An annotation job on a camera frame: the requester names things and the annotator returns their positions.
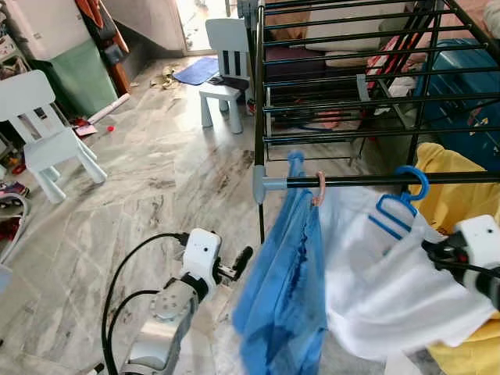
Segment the pink clip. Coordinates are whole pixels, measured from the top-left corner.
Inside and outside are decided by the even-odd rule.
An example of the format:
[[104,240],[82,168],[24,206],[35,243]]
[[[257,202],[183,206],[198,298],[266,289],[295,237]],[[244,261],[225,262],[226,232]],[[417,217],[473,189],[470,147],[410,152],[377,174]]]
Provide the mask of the pink clip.
[[319,207],[321,206],[321,203],[323,203],[325,199],[325,190],[327,189],[327,181],[325,179],[325,173],[322,170],[319,170],[318,173],[316,173],[316,175],[320,179],[320,195],[314,197],[311,203],[312,205]]

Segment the blue cloth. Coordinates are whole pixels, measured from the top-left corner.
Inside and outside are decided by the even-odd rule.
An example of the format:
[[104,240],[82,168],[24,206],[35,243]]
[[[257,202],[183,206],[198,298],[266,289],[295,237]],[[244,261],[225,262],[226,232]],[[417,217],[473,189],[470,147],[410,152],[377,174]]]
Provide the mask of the blue cloth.
[[[302,153],[288,156],[304,176]],[[327,329],[323,246],[311,191],[287,193],[233,315],[250,375],[316,374]]]
[[198,86],[219,71],[219,60],[213,57],[203,57],[193,65],[174,73],[173,77],[183,84]]

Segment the white plastic chair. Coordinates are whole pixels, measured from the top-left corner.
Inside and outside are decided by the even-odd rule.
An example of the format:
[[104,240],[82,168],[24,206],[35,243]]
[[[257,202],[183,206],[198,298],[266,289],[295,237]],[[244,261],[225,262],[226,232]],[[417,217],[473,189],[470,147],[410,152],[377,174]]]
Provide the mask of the white plastic chair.
[[[249,49],[245,20],[212,19],[207,20],[205,25],[210,47],[217,51],[219,57],[219,74],[222,77],[242,78],[248,81],[248,89],[245,91],[246,103],[253,98],[253,91],[247,67]],[[202,102],[203,127],[213,125],[207,98],[216,98],[219,99],[219,109],[221,111],[225,112],[229,109],[231,131],[235,134],[243,131],[236,104],[236,99],[240,96],[238,89],[204,83],[200,86],[199,94]]]
[[95,154],[64,126],[51,107],[54,101],[54,91],[40,70],[0,81],[0,121],[8,120],[26,142],[26,168],[48,200],[58,203],[66,195],[54,183],[60,176],[54,165],[78,158],[96,184],[104,182],[107,175],[95,163]]

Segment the blue suitcase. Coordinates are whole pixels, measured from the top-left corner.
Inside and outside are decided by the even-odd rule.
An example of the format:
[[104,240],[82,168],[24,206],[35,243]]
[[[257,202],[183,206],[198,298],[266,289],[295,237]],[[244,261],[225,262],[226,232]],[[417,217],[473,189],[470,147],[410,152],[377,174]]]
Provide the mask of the blue suitcase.
[[[475,40],[450,39],[438,42],[438,46],[474,45]],[[497,63],[483,50],[444,51],[434,59],[433,70],[496,67]],[[418,87],[422,87],[420,78]],[[500,72],[449,73],[432,75],[429,95],[461,95],[471,93],[500,92]],[[453,102],[428,102],[425,119],[432,121],[434,129],[470,127],[469,133],[440,134],[442,144],[457,151],[486,170],[500,170],[500,131],[474,132],[474,127],[499,126],[500,103],[486,106],[494,99],[470,99]]]

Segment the blue hanger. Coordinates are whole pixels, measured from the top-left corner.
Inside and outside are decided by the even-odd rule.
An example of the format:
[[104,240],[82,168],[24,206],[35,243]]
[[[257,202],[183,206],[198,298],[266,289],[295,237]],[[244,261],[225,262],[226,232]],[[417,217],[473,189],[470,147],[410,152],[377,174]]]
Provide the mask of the blue hanger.
[[[411,173],[411,174],[414,174],[415,176],[418,177],[418,179],[420,180],[420,185],[421,185],[421,189],[420,189],[419,194],[411,195],[408,192],[404,192],[401,195],[384,194],[379,199],[376,207],[377,207],[377,211],[379,211],[382,215],[386,216],[388,219],[390,219],[394,223],[398,224],[401,228],[410,232],[412,228],[409,225],[407,225],[406,223],[403,223],[400,219],[398,219],[396,216],[390,214],[386,209],[384,209],[384,207],[382,207],[382,203],[384,202],[384,200],[393,199],[397,202],[400,202],[402,205],[404,205],[411,212],[413,217],[416,216],[417,211],[416,211],[416,208],[412,206],[411,201],[419,201],[420,199],[424,199],[427,196],[427,194],[429,193],[429,190],[430,190],[429,180],[427,179],[427,176],[425,175],[424,172],[415,168],[414,166],[400,166],[395,171],[395,174],[404,174],[404,173]],[[396,233],[394,230],[392,230],[387,225],[380,222],[375,217],[369,215],[368,218],[371,221],[373,221],[377,226],[381,227],[386,232],[388,232],[394,238],[396,238],[398,240],[402,239],[401,235]]]

